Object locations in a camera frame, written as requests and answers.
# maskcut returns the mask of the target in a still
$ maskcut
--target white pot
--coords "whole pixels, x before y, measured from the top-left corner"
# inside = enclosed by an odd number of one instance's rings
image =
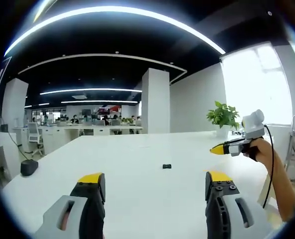
[[[229,125],[223,125],[221,128],[220,126],[217,125],[217,127],[218,127],[216,132],[217,138],[227,139],[228,133],[231,130],[231,127]]]

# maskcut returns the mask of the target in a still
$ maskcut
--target human arm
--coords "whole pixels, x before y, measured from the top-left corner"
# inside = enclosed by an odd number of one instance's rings
[[[251,142],[250,147],[256,146],[259,152],[256,160],[265,165],[269,175],[272,171],[272,147],[262,138]],[[275,190],[279,213],[282,221],[288,221],[294,214],[295,210],[295,192],[291,181],[289,180],[285,168],[274,150],[274,171],[272,184]]]

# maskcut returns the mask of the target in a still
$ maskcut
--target potted plant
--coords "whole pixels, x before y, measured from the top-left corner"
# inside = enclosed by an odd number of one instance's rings
[[[235,107],[228,106],[227,104],[221,104],[215,101],[217,108],[215,110],[209,110],[207,119],[212,124],[219,126],[217,130],[217,137],[227,138],[228,132],[232,127],[239,128],[239,123],[236,122],[236,118],[239,117],[239,112]]]

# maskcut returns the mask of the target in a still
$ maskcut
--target gray gripper housing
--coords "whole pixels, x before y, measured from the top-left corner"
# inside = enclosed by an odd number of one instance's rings
[[[79,226],[87,198],[62,196],[43,215],[43,224],[34,239],[79,239]],[[67,209],[71,207],[65,231],[60,229]]]
[[[264,239],[272,227],[266,211],[241,194],[222,196],[229,214],[230,239]]]

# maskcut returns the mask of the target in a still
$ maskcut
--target human hand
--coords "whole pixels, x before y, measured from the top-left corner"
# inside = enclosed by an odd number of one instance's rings
[[[272,164],[272,147],[271,145],[262,138],[255,139],[250,143],[250,147],[256,146],[258,148],[258,152],[256,154],[256,160],[265,165],[265,167],[269,170]],[[278,158],[278,154],[274,150],[275,159]]]

